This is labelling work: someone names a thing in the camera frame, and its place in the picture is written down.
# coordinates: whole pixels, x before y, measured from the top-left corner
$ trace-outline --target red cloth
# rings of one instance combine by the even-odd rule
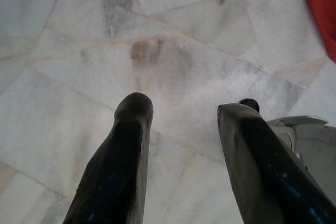
[[[336,62],[336,0],[307,0],[329,57]]]

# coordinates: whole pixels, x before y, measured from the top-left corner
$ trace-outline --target brown stain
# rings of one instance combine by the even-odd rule
[[[145,92],[154,83],[159,57],[164,40],[140,40],[133,43],[131,48],[131,60],[134,70],[137,72],[135,88],[138,92]]]
[[[164,41],[158,39],[154,43],[137,41],[132,45],[131,59],[136,69],[153,67],[157,64]]]

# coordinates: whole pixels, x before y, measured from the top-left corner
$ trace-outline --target red fabric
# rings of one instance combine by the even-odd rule
[[[336,62],[336,0],[307,0],[329,57]]]

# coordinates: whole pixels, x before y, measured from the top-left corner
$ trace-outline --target marble floor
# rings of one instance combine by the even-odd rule
[[[305,0],[0,0],[0,48],[8,224],[62,223],[131,92],[154,104],[144,224],[243,223],[218,105],[254,98],[266,120],[336,126],[336,65]],[[336,136],[305,132],[299,147],[336,203]]]

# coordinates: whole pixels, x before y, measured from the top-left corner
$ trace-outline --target floor stain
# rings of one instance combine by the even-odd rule
[[[164,41],[137,41],[131,49],[131,59],[136,69],[152,67],[157,64]]]
[[[86,65],[90,63],[90,56],[87,54],[85,50],[80,51],[80,58]]]

